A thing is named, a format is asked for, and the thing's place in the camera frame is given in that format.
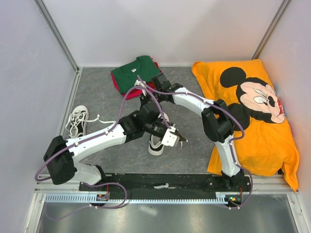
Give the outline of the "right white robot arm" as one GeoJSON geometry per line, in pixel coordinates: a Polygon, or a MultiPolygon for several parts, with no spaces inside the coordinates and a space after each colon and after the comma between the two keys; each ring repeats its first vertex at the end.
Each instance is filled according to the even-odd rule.
{"type": "Polygon", "coordinates": [[[157,94],[158,101],[167,101],[183,106],[198,114],[203,123],[205,135],[215,143],[221,159],[223,187],[234,191],[243,181],[244,172],[235,151],[234,123],[240,124],[231,115],[226,103],[219,100],[209,100],[190,92],[184,86],[168,81],[163,73],[152,79],[155,88],[151,88],[140,77],[135,86],[142,86],[157,94]]]}

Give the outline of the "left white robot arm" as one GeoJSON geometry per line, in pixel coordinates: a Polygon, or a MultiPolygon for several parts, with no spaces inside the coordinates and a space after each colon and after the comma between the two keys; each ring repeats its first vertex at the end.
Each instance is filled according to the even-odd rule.
{"type": "Polygon", "coordinates": [[[174,147],[186,139],[172,123],[160,118],[160,108],[148,103],[138,111],[122,117],[118,124],[73,140],[55,137],[43,159],[54,185],[70,180],[89,184],[96,191],[105,189],[107,180],[100,166],[82,164],[80,161],[103,149],[141,138],[144,133],[160,138],[164,146],[174,147]]]}

